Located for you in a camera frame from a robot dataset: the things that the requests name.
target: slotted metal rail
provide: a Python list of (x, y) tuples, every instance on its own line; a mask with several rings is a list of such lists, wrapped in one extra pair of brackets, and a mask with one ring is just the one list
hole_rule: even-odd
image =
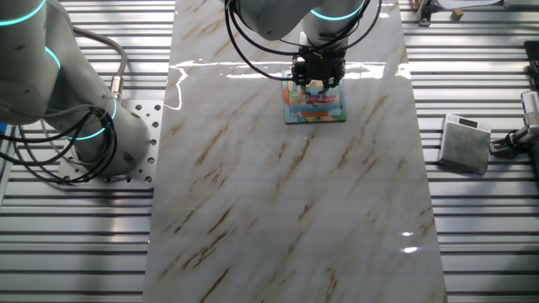
[[(174, 1), (63, 4), (76, 26), (125, 47), (124, 98), (164, 98)], [(459, 22), (441, 12), (419, 28), (407, 0), (400, 8), (449, 302), (539, 302), (531, 159), (491, 158), (483, 177), (435, 165), (447, 113), (490, 123), (494, 139), (522, 126), (520, 93), (529, 88), (522, 45), (539, 40), (539, 12), (469, 8)], [(109, 82), (120, 58), (92, 40), (77, 42)], [(43, 136), (37, 126), (26, 133)], [(54, 153), (46, 145), (37, 152)], [(0, 302), (141, 302), (151, 210), (152, 193), (66, 195), (13, 166), (0, 208)]]

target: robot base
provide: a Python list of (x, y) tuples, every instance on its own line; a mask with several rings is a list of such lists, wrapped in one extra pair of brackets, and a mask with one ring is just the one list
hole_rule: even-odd
[[(87, 183), (80, 183), (77, 186), (61, 185), (64, 189), (88, 190), (88, 189), (110, 189), (110, 190), (133, 190), (133, 189), (153, 189), (155, 186), (155, 175), (157, 171), (157, 155), (159, 151), (159, 141), (161, 138), (161, 124), (163, 120), (163, 101), (158, 100), (124, 100), (122, 104), (125, 109), (138, 114), (150, 131), (150, 146), (145, 156), (145, 160), (126, 174), (115, 177), (97, 177)], [(69, 151), (66, 156), (74, 157), (73, 151)], [(64, 178), (76, 178), (85, 174), (88, 170), (80, 165), (74, 165), (62, 159), (60, 162), (59, 176)]]

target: marble surface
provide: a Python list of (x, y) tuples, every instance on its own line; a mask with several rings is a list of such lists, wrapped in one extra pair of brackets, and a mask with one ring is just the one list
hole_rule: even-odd
[(397, 0), (348, 51), (332, 124), (284, 123), (281, 83), (241, 62), (223, 14), (177, 3), (144, 302), (446, 301)]

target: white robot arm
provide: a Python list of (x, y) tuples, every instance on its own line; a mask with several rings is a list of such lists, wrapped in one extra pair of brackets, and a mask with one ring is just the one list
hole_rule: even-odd
[[(43, 118), (62, 133), (88, 111), (59, 112), (100, 108), (114, 120), (117, 135), (117, 151), (108, 155), (112, 161), (102, 174), (125, 173), (143, 159), (150, 144), (146, 125), (121, 107), (85, 59), (57, 0), (0, 0), (0, 41), (0, 123), (27, 125)], [(79, 160), (101, 158), (105, 135), (101, 120), (89, 120), (74, 139)]]
[(267, 40), (283, 38), (301, 22), (301, 47), (293, 58), (292, 78), (302, 88), (311, 80), (321, 80), (323, 92), (339, 85), (344, 76), (347, 34), (359, 22), (369, 2), (225, 0), (232, 21), (235, 13), (245, 25)]

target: card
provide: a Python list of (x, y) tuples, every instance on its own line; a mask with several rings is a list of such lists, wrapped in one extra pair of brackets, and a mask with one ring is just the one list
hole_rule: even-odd
[[(290, 71), (283, 72), (283, 77), (290, 75)], [(283, 82), (286, 123), (346, 121), (342, 82), (325, 94), (319, 93), (322, 81), (312, 81), (305, 89), (311, 95), (305, 95), (293, 81)]]

